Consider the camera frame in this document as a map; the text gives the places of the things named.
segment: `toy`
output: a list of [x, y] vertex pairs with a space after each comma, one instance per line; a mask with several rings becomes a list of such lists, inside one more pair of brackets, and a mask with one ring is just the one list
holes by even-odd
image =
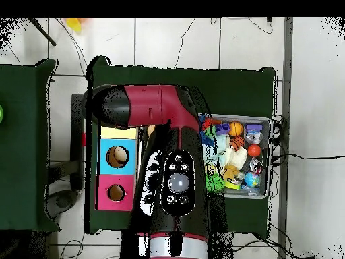
[[224, 187], [224, 180], [215, 173], [212, 176], [206, 175], [206, 189], [208, 192], [219, 192]]
[[260, 124], [248, 124], [246, 126], [245, 140], [250, 144], [259, 144], [263, 139], [261, 130], [262, 125]]
[[204, 131], [200, 131], [200, 137], [203, 145], [214, 147], [214, 141], [210, 137], [207, 137]]
[[255, 173], [248, 172], [245, 174], [245, 184], [251, 188], [256, 187], [260, 184], [260, 176]]
[[211, 118], [206, 117], [205, 121], [202, 123], [202, 130], [205, 130], [211, 126]]
[[243, 180], [245, 179], [245, 174], [242, 172], [238, 172], [234, 179], [230, 180], [231, 183], [234, 183], [235, 185], [242, 185]]
[[257, 175], [260, 175], [263, 170], [263, 165], [262, 163], [257, 160], [255, 157], [253, 157], [249, 163], [249, 166], [251, 168], [251, 171]]
[[214, 139], [216, 136], [216, 128], [214, 126], [207, 127], [204, 131], [205, 135], [211, 139]]
[[239, 170], [234, 165], [225, 165], [223, 170], [223, 180], [226, 181], [227, 179], [234, 180], [235, 175], [239, 173]]
[[221, 134], [216, 136], [216, 142], [217, 154], [222, 154], [229, 147], [230, 137], [227, 134]]
[[215, 120], [215, 119], [213, 119], [213, 120], [211, 120], [211, 124], [212, 125], [220, 125], [220, 124], [222, 124], [222, 120]]
[[261, 154], [261, 148], [259, 145], [250, 145], [248, 147], [248, 155], [250, 157], [258, 157]]
[[227, 134], [230, 131], [229, 123], [215, 125], [215, 127], [216, 127], [216, 135]]
[[240, 190], [241, 185], [235, 185], [234, 183], [231, 183], [229, 181], [224, 182], [224, 187], [230, 188], [230, 189], [235, 189], [235, 190]]
[[246, 160], [247, 150], [245, 150], [243, 147], [240, 147], [238, 151], [234, 152], [233, 157], [228, 164], [234, 165], [238, 170], [241, 170]]
[[243, 126], [239, 122], [231, 122], [230, 123], [230, 136], [236, 137], [241, 135], [243, 132]]
[[0, 123], [3, 121], [3, 108], [0, 105]]
[[231, 140], [230, 145], [237, 151], [240, 147], [245, 145], [245, 140], [240, 136], [236, 136]]

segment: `yellow toy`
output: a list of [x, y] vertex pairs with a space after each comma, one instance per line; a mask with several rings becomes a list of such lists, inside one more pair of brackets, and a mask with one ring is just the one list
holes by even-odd
[[228, 179], [234, 180], [235, 175], [239, 173], [239, 170], [234, 165], [225, 165], [223, 170], [223, 180], [226, 181]]
[[230, 136], [240, 136], [243, 133], [243, 126], [239, 122], [231, 122], [230, 123]]

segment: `green tablecloth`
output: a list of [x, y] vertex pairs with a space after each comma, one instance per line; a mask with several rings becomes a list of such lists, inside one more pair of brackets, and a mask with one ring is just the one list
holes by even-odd
[[[106, 57], [97, 57], [88, 67], [93, 87], [103, 84], [179, 84], [198, 87], [211, 113], [272, 118], [275, 71], [239, 69], [196, 70], [110, 66]], [[207, 112], [197, 103], [198, 112]], [[96, 136], [93, 137], [92, 166], [96, 166]], [[96, 169], [92, 168], [92, 178]], [[94, 210], [94, 188], [90, 192], [90, 230], [126, 229], [128, 212]], [[227, 231], [267, 236], [268, 200], [225, 199]]]
[[47, 84], [56, 61], [0, 65], [0, 229], [58, 230], [44, 212]]

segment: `white tile floor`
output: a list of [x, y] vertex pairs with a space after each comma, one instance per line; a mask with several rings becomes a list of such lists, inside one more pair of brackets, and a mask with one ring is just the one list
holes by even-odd
[[[55, 82], [51, 84], [51, 160], [69, 159], [69, 124], [71, 120], [71, 95], [84, 93], [87, 82], [82, 75], [86, 64], [97, 55], [106, 55], [113, 65], [145, 65], [148, 67], [173, 68], [181, 46], [181, 36], [193, 18], [137, 18], [136, 35], [134, 18], [92, 18], [80, 34], [68, 31], [80, 46], [85, 61], [72, 43], [66, 30], [55, 18], [38, 18], [42, 27], [57, 43], [54, 47], [39, 31], [26, 22], [11, 39], [12, 49], [21, 64], [34, 65], [41, 59], [58, 59]], [[264, 30], [270, 30], [265, 18], [253, 18]], [[284, 18], [273, 18], [272, 34], [260, 31], [246, 18], [222, 18], [220, 67], [223, 69], [254, 69], [271, 66], [282, 79]], [[186, 33], [177, 67], [218, 69], [219, 19], [214, 25], [209, 18], [196, 18]], [[18, 64], [6, 47], [0, 63]], [[282, 98], [282, 83], [278, 82], [278, 108]], [[57, 181], [50, 186], [51, 192], [69, 189], [69, 184]], [[272, 184], [276, 193], [276, 176]], [[272, 223], [278, 224], [278, 198], [272, 200]], [[84, 234], [84, 193], [77, 204], [58, 220], [61, 231], [51, 236], [51, 259], [59, 259], [64, 245], [71, 240], [81, 241]], [[272, 228], [271, 239], [277, 241], [278, 233]], [[235, 234], [234, 249], [255, 241], [251, 234]], [[85, 235], [83, 251], [77, 259], [118, 259], [121, 237], [119, 231], [103, 231], [99, 235]], [[67, 246], [64, 259], [75, 256], [80, 246], [77, 242]], [[253, 244], [234, 252], [234, 259], [276, 259], [277, 253], [264, 243]]]

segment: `circular hole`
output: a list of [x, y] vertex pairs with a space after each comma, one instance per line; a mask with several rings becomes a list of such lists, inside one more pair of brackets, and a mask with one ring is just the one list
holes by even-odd
[[125, 190], [121, 185], [112, 185], [108, 189], [108, 197], [114, 202], [120, 202], [125, 197]]
[[129, 152], [122, 146], [113, 146], [106, 153], [106, 161], [113, 168], [123, 168], [128, 160]]

